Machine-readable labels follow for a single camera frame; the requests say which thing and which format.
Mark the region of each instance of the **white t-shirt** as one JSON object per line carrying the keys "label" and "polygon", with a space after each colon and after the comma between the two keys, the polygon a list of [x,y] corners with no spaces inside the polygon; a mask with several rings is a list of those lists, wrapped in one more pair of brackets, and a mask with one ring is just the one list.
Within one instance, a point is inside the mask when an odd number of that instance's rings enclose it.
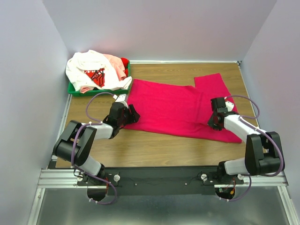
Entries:
{"label": "white t-shirt", "polygon": [[[104,69],[104,86],[100,87],[95,84],[84,71]],[[66,67],[66,75],[73,84],[75,91],[79,91],[82,87],[98,88],[98,89],[128,89],[132,82],[132,77],[126,77],[119,81],[116,70],[112,67],[109,60],[101,53],[89,50],[85,53],[76,52],[74,56],[68,60]]]}

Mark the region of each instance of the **wooden surface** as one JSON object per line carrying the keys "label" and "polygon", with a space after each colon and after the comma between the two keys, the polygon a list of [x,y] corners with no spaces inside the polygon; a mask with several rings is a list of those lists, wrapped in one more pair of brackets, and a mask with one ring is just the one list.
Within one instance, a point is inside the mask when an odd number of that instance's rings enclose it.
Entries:
{"label": "wooden surface", "polygon": [[[133,78],[158,83],[195,85],[194,77],[220,73],[231,94],[247,95],[237,64],[134,64]],[[91,97],[72,97],[67,122],[89,122],[85,107]],[[94,118],[103,119],[114,102],[111,96],[96,98],[89,107]],[[241,115],[253,116],[250,103],[236,98]],[[121,130],[111,140],[95,140],[90,154],[107,167],[113,166],[179,166],[217,165],[220,161],[245,156],[245,144],[224,143],[162,135],[135,130]],[[57,168],[70,167],[70,163],[57,160]]]}

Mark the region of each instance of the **green basket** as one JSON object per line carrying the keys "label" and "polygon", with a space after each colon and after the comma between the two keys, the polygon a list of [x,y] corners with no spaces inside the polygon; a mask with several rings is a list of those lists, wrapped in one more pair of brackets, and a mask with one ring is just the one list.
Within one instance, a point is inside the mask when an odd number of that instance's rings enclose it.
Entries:
{"label": "green basket", "polygon": [[[128,77],[131,76],[130,72],[131,71],[130,71],[130,62],[129,62],[128,63]],[[75,97],[94,96],[94,95],[96,95],[98,93],[101,93],[101,92],[110,92],[110,93],[115,94],[115,95],[121,95],[121,94],[128,94],[128,92],[131,88],[131,84],[130,84],[130,86],[127,90],[124,90],[124,89],[118,89],[118,90],[89,90],[89,91],[85,92],[84,94],[82,94],[79,91],[75,91],[75,88],[74,88],[73,84],[71,82],[69,82],[69,85],[67,87],[67,92],[69,94],[75,96]]]}

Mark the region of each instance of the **gray wall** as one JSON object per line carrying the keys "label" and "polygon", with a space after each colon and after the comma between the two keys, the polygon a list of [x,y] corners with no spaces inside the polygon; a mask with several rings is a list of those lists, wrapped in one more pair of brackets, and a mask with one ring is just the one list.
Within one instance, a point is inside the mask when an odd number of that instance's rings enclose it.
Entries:
{"label": "gray wall", "polygon": [[0,7],[0,224],[27,224],[66,102],[68,52],[41,0]]}
{"label": "gray wall", "polygon": [[43,0],[71,53],[241,60],[276,0]]}
{"label": "gray wall", "polygon": [[262,128],[281,135],[288,190],[300,215],[300,1],[278,0],[242,62]]}

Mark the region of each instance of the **pink fabric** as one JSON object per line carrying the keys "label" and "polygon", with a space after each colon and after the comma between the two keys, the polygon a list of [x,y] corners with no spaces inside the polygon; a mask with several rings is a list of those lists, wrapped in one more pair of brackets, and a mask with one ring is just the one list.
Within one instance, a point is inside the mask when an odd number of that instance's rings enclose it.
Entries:
{"label": "pink fabric", "polygon": [[90,87],[81,87],[80,88],[80,93],[84,94],[85,92],[88,92],[89,90],[93,90],[94,88]]}
{"label": "pink fabric", "polygon": [[108,54],[103,54],[103,55],[109,60],[112,67],[114,67],[114,69],[116,70],[119,81],[124,80],[127,76],[125,74],[125,67],[122,60],[113,55],[108,55]]}
{"label": "pink fabric", "polygon": [[212,114],[210,99],[229,95],[221,75],[197,77],[195,83],[197,88],[134,79],[128,104],[133,104],[141,117],[125,128],[240,143],[232,132],[215,131],[207,125]]}

